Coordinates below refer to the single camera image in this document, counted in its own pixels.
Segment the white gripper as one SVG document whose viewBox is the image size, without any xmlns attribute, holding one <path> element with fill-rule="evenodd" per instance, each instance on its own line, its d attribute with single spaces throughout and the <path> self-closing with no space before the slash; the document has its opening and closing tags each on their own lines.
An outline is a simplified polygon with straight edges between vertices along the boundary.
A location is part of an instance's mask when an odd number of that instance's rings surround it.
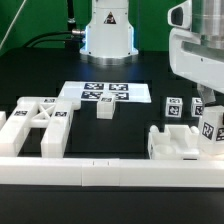
<svg viewBox="0 0 224 224">
<path fill-rule="evenodd" d="M 203 105 L 224 93 L 224 0 L 185 0 L 167 15 L 172 71 L 197 85 Z"/>
</svg>

